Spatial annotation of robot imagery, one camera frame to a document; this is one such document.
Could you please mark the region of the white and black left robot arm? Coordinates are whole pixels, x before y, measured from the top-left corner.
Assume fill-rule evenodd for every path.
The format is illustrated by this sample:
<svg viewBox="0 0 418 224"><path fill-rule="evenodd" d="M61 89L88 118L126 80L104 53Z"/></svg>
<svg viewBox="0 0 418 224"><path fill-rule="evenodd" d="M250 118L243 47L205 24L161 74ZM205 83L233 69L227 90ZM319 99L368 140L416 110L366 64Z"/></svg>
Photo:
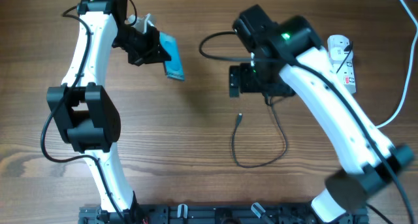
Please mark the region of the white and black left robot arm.
<svg viewBox="0 0 418 224"><path fill-rule="evenodd" d="M111 49L127 53L132 65L160 63L168 78L184 80L174 37L159 31L150 15L128 16L131 0L81 0L63 13L79 22L71 66L46 100L48 123L55 123L62 140L84 160L101 196L99 213L107 219L140 216L135 193L127 182L118 155L121 119L105 90Z"/></svg>

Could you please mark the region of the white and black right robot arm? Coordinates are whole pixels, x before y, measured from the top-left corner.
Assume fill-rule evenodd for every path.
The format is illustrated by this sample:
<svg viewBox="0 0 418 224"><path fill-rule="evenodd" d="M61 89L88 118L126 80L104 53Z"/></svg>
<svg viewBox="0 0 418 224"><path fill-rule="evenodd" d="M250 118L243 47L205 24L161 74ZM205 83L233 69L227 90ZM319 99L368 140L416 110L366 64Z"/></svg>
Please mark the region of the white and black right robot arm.
<svg viewBox="0 0 418 224"><path fill-rule="evenodd" d="M229 70L229 94L299 96L318 121L338 156L340 170L325 180L311 207L324 223L352 213L413 161L407 145L395 146L366 116L339 81L321 39L302 16L272 21L254 5L233 22L249 58Z"/></svg>

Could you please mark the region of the blue smartphone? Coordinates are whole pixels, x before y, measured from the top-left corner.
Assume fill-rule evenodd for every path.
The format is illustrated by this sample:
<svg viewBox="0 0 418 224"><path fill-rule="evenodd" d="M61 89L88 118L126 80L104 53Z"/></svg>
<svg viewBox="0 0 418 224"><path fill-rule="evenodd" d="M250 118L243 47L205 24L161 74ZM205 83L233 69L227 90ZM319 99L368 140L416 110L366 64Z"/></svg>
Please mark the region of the blue smartphone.
<svg viewBox="0 0 418 224"><path fill-rule="evenodd" d="M184 70L176 39L166 33L160 32L159 40L164 51L170 56L170 61L164 61L163 63L166 76L174 80L184 81Z"/></svg>

